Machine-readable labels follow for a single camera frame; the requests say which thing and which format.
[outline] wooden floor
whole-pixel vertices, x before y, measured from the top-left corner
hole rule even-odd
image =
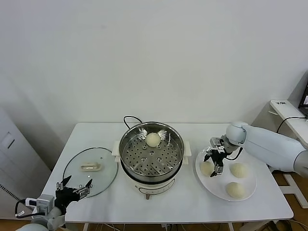
[[[278,185],[286,186],[288,185],[285,181],[282,173],[274,173],[274,178],[276,179]],[[300,190],[304,194],[305,198],[308,200],[308,179],[302,178],[296,173],[291,174]],[[308,225],[308,209],[302,209],[300,204],[294,195],[285,195],[289,205],[291,206],[294,212],[294,219]],[[22,227],[25,224],[28,224],[29,221],[21,221],[21,220],[0,220],[0,231],[15,231],[18,228]],[[243,225],[243,223],[234,223],[233,227],[235,231]],[[303,227],[301,227],[297,223],[291,222],[293,231],[305,231]],[[206,224],[206,227],[203,224],[185,224],[183,225],[173,225],[168,228],[168,231],[229,231],[228,224]],[[115,224],[115,227],[119,230],[123,231],[122,224]],[[278,224],[277,227],[279,231],[289,231],[282,224]],[[82,231],[83,224],[76,224],[76,231]],[[143,225],[143,224],[128,224],[125,225],[125,231],[164,231],[166,229],[162,228],[160,224],[153,225]],[[109,228],[106,225],[102,224],[90,224],[89,231],[114,231],[112,228]],[[263,227],[260,231],[274,231],[269,227]]]

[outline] glass pot lid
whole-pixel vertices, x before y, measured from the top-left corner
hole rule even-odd
[[[83,150],[68,162],[63,179],[72,175],[67,187],[82,188],[92,179],[92,187],[87,197],[105,191],[113,182],[117,173],[117,162],[106,148],[93,147]]]

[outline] white table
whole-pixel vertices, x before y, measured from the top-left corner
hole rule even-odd
[[[215,223],[288,219],[293,212],[267,166],[251,158],[257,174],[256,192],[242,202],[228,202],[212,195],[196,178],[193,170],[200,150],[209,146],[211,137],[225,134],[228,124],[170,124],[190,142],[192,157],[176,176],[167,192],[146,200],[135,192],[119,165],[114,182],[103,193],[71,203],[67,222],[82,223]],[[127,130],[124,124],[79,123],[75,126],[43,190],[55,194],[56,182],[69,160],[89,147],[112,149]]]
[[[270,105],[282,118],[297,116],[305,117],[299,109],[293,106],[289,100],[271,100]],[[286,125],[299,138],[301,143],[308,148],[308,122],[306,119],[288,119],[285,121]]]

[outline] white robotic arm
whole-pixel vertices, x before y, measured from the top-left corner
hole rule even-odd
[[[64,178],[61,183],[57,183],[55,195],[42,194],[38,199],[27,198],[19,200],[15,206],[15,216],[17,218],[32,217],[31,224],[27,224],[18,231],[54,231],[58,227],[65,226],[66,208],[73,201],[79,201],[90,193],[92,180],[81,188],[69,188],[66,184],[72,176]],[[18,213],[18,204],[36,207],[37,213],[24,215],[24,211]]]
[[[250,126],[244,122],[232,123],[227,127],[225,136],[214,139],[216,139],[215,142],[211,141],[212,146],[215,146],[213,147],[214,151],[213,149],[208,151],[212,159],[218,155],[226,158],[236,148],[241,147],[274,169],[285,172],[294,171],[303,177],[308,177],[308,151],[297,140],[263,128]],[[215,151],[219,149],[219,152],[223,150],[225,156]],[[221,174],[222,169],[219,170],[219,167],[216,167],[215,171],[218,171],[217,174]]]

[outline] pot handle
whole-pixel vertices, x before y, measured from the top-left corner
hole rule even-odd
[[[121,162],[121,157],[119,153],[119,145],[120,145],[120,141],[116,141],[114,143],[114,148],[112,149],[112,153],[111,153],[111,155],[115,156],[115,162],[117,163]]]
[[[188,141],[184,141],[184,156],[183,156],[183,164],[188,164],[188,157],[192,156],[191,146]]]
[[[102,169],[102,165],[97,162],[85,162],[80,166],[82,172],[95,172]]]

